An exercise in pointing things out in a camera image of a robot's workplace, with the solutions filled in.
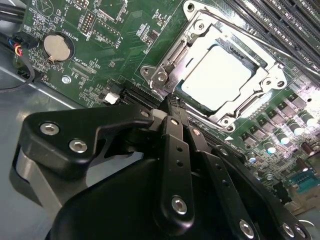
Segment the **hole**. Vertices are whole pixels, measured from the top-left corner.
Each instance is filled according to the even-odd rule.
[[[230,184],[226,180],[222,180],[222,184],[225,185],[227,188],[230,187]]]
[[[184,164],[183,164],[181,161],[179,161],[179,160],[176,161],[176,164],[177,164],[178,167],[180,167],[180,168],[182,168],[182,167],[184,166]]]
[[[45,126],[45,130],[48,132],[53,132],[55,130],[55,128],[53,126]]]
[[[282,88],[284,85],[285,85],[285,82],[284,82],[284,81],[280,81],[280,82],[278,82],[278,84],[277,84],[278,88]]]
[[[216,164],[215,165],[215,167],[217,168],[217,169],[219,169],[219,170],[221,170],[222,168],[221,168],[221,166],[219,165],[219,164]]]
[[[195,6],[192,3],[189,3],[187,10],[188,10],[188,12],[191,13],[193,10],[195,10]]]

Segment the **mounting hole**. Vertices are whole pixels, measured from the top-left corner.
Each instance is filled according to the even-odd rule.
[[[183,164],[181,161],[179,161],[179,160],[176,161],[176,164],[177,164],[177,166],[180,167],[180,168],[182,168],[182,167],[184,166],[184,164]]]
[[[195,5],[193,5],[192,3],[189,3],[189,5],[186,9],[189,13],[191,13],[195,10]]]
[[[221,166],[219,164],[216,164],[215,167],[218,169],[218,170],[222,170]]]
[[[282,88],[286,83],[284,81],[280,81],[277,83],[278,88]]]
[[[226,180],[222,180],[222,184],[225,185],[227,188],[230,187],[230,184]]]

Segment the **screw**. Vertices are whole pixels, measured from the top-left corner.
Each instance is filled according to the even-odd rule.
[[[46,122],[40,126],[40,131],[49,136],[53,136],[59,133],[60,129],[53,123]]]
[[[187,205],[180,197],[175,196],[172,198],[171,205],[173,210],[175,210],[180,215],[185,215],[187,213]]]
[[[240,220],[239,226],[248,239],[253,239],[255,237],[254,230],[245,220]]]
[[[150,71],[149,71],[148,68],[144,68],[144,69],[142,70],[142,72],[143,72],[143,75],[146,75],[146,76],[148,76],[148,75],[150,74]]]
[[[84,141],[74,139],[69,143],[69,148],[75,153],[82,154],[87,151],[88,146]]]
[[[266,175],[266,179],[268,181],[271,181],[272,179],[274,179],[274,176],[271,173],[269,173],[269,174]]]
[[[307,235],[305,234],[305,232],[296,224],[294,225],[295,230],[298,232],[298,234],[301,235],[301,237],[303,237],[304,239],[307,237]]]
[[[198,26],[199,30],[204,29],[204,27],[205,27],[205,25],[204,25],[203,23],[201,23],[201,24]]]
[[[200,132],[199,132],[199,130],[198,129],[192,129],[192,132],[195,134],[195,135],[197,135],[197,136],[200,136]]]
[[[174,124],[174,125],[179,125],[179,122],[175,119],[171,119],[171,122]]]
[[[220,148],[220,152],[225,155],[228,156],[228,152],[226,150],[224,150],[223,148]]]
[[[286,223],[282,223],[282,228],[285,231],[286,234],[288,234],[291,238],[295,237],[294,231],[288,226]]]
[[[145,111],[141,111],[141,115],[148,118],[149,117],[149,113],[145,112]]]
[[[70,84],[72,79],[71,77],[69,77],[68,75],[63,75],[62,78],[61,78],[61,81],[64,83],[64,84]]]

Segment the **wire connector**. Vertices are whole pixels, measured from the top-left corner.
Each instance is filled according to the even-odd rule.
[[[23,31],[13,34],[10,40],[21,45],[23,49],[33,49],[39,44],[39,39]]]

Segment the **black tool arm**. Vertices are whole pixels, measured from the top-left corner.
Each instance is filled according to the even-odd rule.
[[[237,154],[208,147],[173,95],[151,112],[122,105],[33,114],[18,149],[12,172],[29,189],[16,189],[51,213],[51,240],[311,239]],[[87,188],[97,156],[132,152],[144,158]]]

